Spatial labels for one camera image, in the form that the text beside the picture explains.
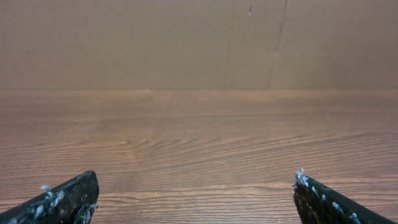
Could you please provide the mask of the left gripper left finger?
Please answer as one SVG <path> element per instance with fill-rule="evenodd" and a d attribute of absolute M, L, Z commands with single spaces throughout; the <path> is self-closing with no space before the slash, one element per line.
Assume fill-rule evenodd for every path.
<path fill-rule="evenodd" d="M 1 213 L 1 224 L 90 224 L 98 208 L 96 173 L 86 171 L 44 193 Z"/>

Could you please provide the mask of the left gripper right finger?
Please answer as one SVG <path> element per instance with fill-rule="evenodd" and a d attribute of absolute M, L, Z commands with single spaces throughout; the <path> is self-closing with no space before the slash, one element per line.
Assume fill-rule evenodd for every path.
<path fill-rule="evenodd" d="M 303 224 L 396 224 L 306 176 L 304 169 L 294 179 L 293 199 Z"/>

